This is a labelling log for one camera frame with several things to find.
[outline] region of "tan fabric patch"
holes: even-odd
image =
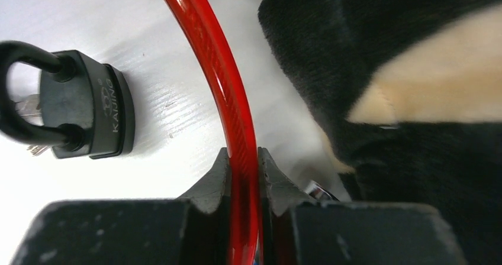
[[[381,66],[347,120],[502,121],[502,6],[461,19]]]

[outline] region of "padlock shackle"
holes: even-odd
[[[7,90],[7,74],[14,63],[25,63],[56,74],[65,67],[52,53],[20,41],[0,43],[0,131],[21,143],[40,146],[64,146],[72,142],[72,130],[37,126],[17,113]]]

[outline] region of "key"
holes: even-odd
[[[40,96],[28,95],[23,101],[16,102],[16,110],[25,119],[40,118]]]
[[[39,155],[41,155],[43,152],[45,152],[48,149],[49,149],[49,146],[30,145],[27,150],[30,151],[34,157],[38,157]]]
[[[40,119],[42,113],[40,110],[39,95],[29,95],[23,101],[16,102],[16,110],[24,119]],[[29,151],[34,157],[37,157],[48,149],[49,146],[30,145],[28,146],[27,151]]]

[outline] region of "black shackle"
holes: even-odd
[[[25,121],[9,97],[14,63],[41,70],[43,126]],[[59,158],[92,159],[129,153],[134,142],[133,100],[121,72],[76,51],[49,53],[20,41],[0,43],[0,131],[24,144],[53,147]]]

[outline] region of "padlock body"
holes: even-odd
[[[71,57],[75,71],[65,82],[55,81],[42,71],[40,107],[44,125],[73,124],[83,130],[77,150],[53,147],[54,155],[60,159],[101,159],[129,153],[134,141],[134,106],[123,75],[76,50],[54,54]]]

